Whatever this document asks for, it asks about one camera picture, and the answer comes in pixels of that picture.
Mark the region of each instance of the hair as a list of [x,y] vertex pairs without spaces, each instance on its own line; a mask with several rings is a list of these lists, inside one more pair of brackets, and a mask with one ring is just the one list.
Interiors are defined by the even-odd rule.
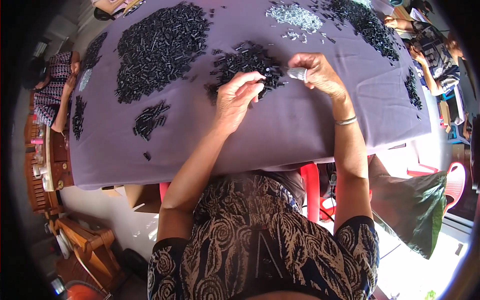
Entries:
[[23,75],[22,83],[24,88],[29,90],[35,89],[35,86],[42,81],[40,73],[45,66],[46,62],[40,57],[35,57],[30,61]]

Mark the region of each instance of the black hair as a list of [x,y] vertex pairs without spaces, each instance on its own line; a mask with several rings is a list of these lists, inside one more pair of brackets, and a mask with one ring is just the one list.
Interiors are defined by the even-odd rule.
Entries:
[[23,86],[26,89],[33,90],[35,86],[45,80],[47,62],[43,58],[34,57],[28,64],[23,75]]

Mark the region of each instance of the silver bangle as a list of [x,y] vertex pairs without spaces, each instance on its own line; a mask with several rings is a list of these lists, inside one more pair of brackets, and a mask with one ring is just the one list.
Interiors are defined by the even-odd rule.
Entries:
[[348,119],[348,120],[335,121],[335,124],[337,124],[337,125],[347,125],[347,124],[351,124],[351,123],[356,122],[356,121],[357,121],[357,116],[355,116],[351,119]]

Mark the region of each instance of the dark green plastic bag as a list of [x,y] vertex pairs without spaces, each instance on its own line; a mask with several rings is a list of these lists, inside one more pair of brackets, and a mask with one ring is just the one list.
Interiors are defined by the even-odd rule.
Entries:
[[370,179],[373,220],[426,259],[432,256],[446,206],[445,171],[410,179]]

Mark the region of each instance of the woman's right hand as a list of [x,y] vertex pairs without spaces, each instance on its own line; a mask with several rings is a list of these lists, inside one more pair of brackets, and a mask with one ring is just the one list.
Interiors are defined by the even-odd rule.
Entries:
[[77,81],[77,77],[74,74],[70,74],[70,76],[68,76],[67,81],[65,82],[65,85],[63,86],[63,90],[62,90],[62,94],[64,96],[70,96],[73,89],[75,88],[76,81]]
[[331,97],[344,95],[345,85],[322,53],[296,53],[288,61],[288,67],[307,69],[305,85],[314,87]]
[[397,26],[398,26],[398,22],[392,16],[385,16],[384,24],[385,24],[385,26],[391,27],[391,28],[397,28]]

